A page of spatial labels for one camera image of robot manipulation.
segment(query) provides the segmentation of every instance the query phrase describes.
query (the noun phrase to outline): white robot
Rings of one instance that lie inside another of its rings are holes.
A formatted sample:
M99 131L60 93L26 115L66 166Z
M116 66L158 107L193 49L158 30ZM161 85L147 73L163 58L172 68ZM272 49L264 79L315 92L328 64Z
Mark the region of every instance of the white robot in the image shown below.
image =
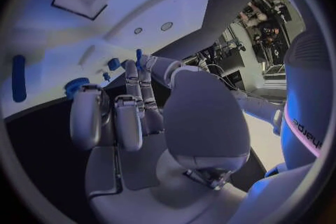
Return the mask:
M198 67L151 55L137 64L127 61L127 94L113 105L99 86L82 86L72 105L71 136L80 149L91 150L86 194L97 218L103 223L255 223L275 210L318 157L331 103L317 100L332 98L328 54L318 32L300 34L285 64L285 106L230 92ZM163 114L151 76L171 89ZM285 159L247 195L228 182L249 158L242 110L274 126Z

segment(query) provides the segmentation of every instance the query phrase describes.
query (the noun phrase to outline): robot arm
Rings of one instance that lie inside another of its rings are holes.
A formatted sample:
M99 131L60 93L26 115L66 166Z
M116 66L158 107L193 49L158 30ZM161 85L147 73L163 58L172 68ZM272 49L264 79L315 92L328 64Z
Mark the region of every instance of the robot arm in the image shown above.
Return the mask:
M242 91L231 91L240 107L249 115L270 123L273 132L280 135L283 108L282 104L274 104L266 99L248 96Z

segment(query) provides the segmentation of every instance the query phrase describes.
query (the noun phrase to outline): dark floor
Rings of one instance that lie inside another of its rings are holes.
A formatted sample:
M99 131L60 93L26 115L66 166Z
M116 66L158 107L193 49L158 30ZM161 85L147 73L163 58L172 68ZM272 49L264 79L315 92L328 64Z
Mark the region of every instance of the dark floor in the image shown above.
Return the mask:
M170 91L155 82L153 89L158 106L162 107ZM111 98L124 93L124 86L108 90ZM89 152L82 152L72 144L70 108L71 101L62 101L20 113L7 119L7 130L19 160L40 191L76 222L97 223L84 189ZM263 175L263 168L251 152L250 160L231 180L233 185L247 191Z

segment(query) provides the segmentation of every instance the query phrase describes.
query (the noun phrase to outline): pink light strip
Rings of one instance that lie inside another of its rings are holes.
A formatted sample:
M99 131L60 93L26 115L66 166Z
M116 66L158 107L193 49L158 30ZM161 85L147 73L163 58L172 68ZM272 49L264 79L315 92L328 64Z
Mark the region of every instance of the pink light strip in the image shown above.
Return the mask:
M313 153L316 157L320 156L320 149L316 148L314 146L314 144L312 143L312 140L308 140L303 133L301 133L296 126L294 125L293 121L290 118L290 115L288 113L288 108L287 108L287 103L284 106L284 119L286 121L286 123L288 124L288 126L290 127L291 131L293 132L293 134L295 134L295 136L297 137L297 139L300 140L300 142L302 144L304 144L304 146L311 152Z

